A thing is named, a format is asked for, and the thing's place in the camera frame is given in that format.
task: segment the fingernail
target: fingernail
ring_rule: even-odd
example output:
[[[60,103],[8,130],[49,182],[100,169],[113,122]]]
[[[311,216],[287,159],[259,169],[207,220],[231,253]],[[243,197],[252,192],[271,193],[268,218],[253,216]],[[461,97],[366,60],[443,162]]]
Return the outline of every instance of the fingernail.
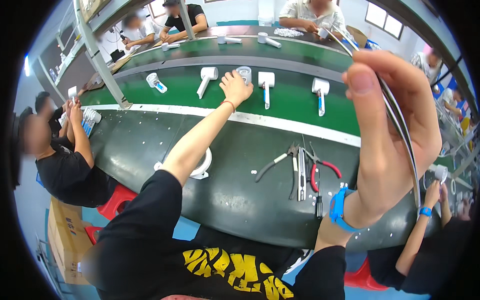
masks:
[[[350,87],[357,94],[365,94],[373,88],[372,76],[368,72],[360,72],[350,79]]]

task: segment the yellow print on shirt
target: yellow print on shirt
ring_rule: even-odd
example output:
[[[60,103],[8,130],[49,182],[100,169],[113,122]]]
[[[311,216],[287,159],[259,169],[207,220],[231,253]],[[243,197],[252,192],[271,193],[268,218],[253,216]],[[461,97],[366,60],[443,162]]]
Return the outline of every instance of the yellow print on shirt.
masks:
[[[260,263],[260,276],[255,264],[255,256],[238,253],[228,254],[219,248],[188,250],[183,253],[187,270],[195,275],[210,277],[220,275],[227,279],[234,289],[245,292],[265,292],[268,300],[280,300],[293,298],[293,293],[285,284],[273,275],[272,270],[264,263]],[[226,273],[225,270],[232,264],[233,270]]]

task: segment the red stool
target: red stool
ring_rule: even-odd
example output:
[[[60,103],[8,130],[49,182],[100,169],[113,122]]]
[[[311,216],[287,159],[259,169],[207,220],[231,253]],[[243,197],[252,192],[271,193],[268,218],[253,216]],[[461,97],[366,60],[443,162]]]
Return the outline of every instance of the red stool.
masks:
[[[383,286],[373,279],[370,273],[370,265],[368,258],[356,272],[345,272],[345,285],[352,288],[363,288],[367,290],[387,290],[388,287]]]
[[[87,235],[90,238],[90,241],[92,242],[92,244],[94,244],[94,245],[96,244],[96,239],[95,239],[94,233],[97,230],[102,230],[102,229],[103,229],[103,227],[95,227],[95,226],[85,227],[85,231],[87,232]]]
[[[115,191],[113,192],[110,200],[102,206],[97,207],[98,212],[107,218],[112,220],[117,213],[121,213],[125,208],[127,201],[132,201],[137,196],[137,193],[124,187],[121,184],[117,184]]]

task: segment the red string bracelet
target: red string bracelet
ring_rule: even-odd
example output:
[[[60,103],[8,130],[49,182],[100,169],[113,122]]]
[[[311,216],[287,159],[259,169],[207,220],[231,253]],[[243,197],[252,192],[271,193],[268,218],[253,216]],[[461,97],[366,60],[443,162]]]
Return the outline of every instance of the red string bracelet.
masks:
[[[230,104],[232,105],[232,107],[233,107],[233,112],[235,113],[235,112],[236,112],[236,110],[235,110],[235,105],[233,105],[233,103],[231,103],[230,101],[223,101],[222,103],[220,103],[220,105],[224,104],[225,102],[228,102],[228,103],[230,103]]]

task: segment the black t-shirt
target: black t-shirt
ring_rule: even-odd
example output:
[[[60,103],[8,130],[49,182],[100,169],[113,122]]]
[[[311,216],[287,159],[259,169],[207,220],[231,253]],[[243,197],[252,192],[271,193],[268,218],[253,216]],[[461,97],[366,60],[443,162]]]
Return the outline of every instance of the black t-shirt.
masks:
[[[64,136],[52,139],[55,153],[37,160],[36,168],[47,191],[58,200],[67,204],[97,207],[110,198],[107,175],[94,166],[90,166]]]
[[[424,238],[406,277],[395,268],[404,245],[368,251],[372,277],[384,286],[407,293],[435,294],[455,270],[470,224],[453,217],[442,230]]]
[[[195,18],[199,15],[205,15],[204,10],[200,5],[197,4],[187,4],[188,9],[188,17],[190,18],[190,22],[192,26],[197,25],[197,21]],[[166,28],[176,27],[178,31],[182,32],[185,30],[185,26],[183,25],[183,21],[180,16],[178,18],[168,17],[167,21],[165,22]]]
[[[48,124],[50,125],[50,129],[52,130],[52,139],[58,138],[59,132],[61,129],[61,125],[59,119],[63,114],[63,108],[59,107],[57,110],[53,112],[53,116],[50,120],[48,120]]]
[[[345,248],[315,253],[294,286],[284,283],[262,257],[205,248],[172,238],[182,189],[157,171],[142,191],[102,231],[92,248],[93,284],[103,300],[160,300],[170,295],[208,299],[344,299]]]

